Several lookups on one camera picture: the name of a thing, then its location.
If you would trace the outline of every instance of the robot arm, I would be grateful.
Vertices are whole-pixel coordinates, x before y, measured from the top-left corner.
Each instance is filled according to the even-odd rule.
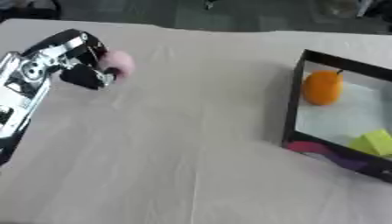
[[[119,69],[99,68],[106,53],[104,44],[93,35],[67,30],[23,53],[5,54],[0,60],[0,166],[17,148],[53,75],[90,89],[104,88],[116,79]]]

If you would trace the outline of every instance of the orange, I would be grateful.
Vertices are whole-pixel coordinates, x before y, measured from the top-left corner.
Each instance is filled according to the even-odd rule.
[[[337,71],[316,71],[303,85],[304,98],[311,104],[328,105],[340,98],[343,77]]]

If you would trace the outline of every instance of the pink foam ball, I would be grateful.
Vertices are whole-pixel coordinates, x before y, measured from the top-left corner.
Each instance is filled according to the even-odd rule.
[[[127,77],[131,75],[135,69],[135,61],[133,58],[123,51],[109,51],[103,55],[98,66],[102,71],[109,67],[115,67],[120,70],[119,77]]]

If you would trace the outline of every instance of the white table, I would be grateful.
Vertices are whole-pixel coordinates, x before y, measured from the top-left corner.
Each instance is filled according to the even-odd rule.
[[[138,69],[100,92],[54,85],[2,169],[0,223],[392,221],[392,185],[274,145],[305,48],[391,67],[391,37],[13,20],[0,52],[66,28]]]

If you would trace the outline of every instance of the gray floor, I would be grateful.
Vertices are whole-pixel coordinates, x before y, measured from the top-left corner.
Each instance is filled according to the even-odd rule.
[[[202,0],[60,0],[64,19],[151,24],[218,32],[386,33],[373,18],[336,18],[322,12],[325,0],[220,0],[209,11]]]

